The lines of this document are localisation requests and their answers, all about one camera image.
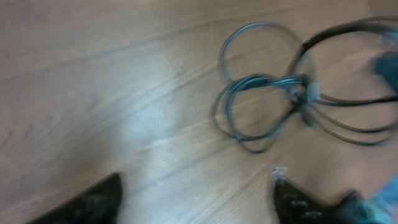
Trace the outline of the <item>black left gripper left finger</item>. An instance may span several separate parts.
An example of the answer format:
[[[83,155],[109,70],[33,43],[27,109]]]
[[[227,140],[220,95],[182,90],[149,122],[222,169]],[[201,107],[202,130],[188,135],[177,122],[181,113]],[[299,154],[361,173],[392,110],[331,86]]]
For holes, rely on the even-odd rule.
[[[121,205],[121,175],[113,173],[28,224],[115,224]]]

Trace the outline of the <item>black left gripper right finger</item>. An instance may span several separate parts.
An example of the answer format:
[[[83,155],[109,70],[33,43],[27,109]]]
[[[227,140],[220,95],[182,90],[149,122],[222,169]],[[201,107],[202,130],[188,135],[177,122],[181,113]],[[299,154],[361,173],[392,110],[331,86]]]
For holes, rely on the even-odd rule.
[[[285,176],[286,167],[276,167],[273,203],[281,224],[355,224],[367,222],[362,195],[350,190],[336,203],[326,203]]]

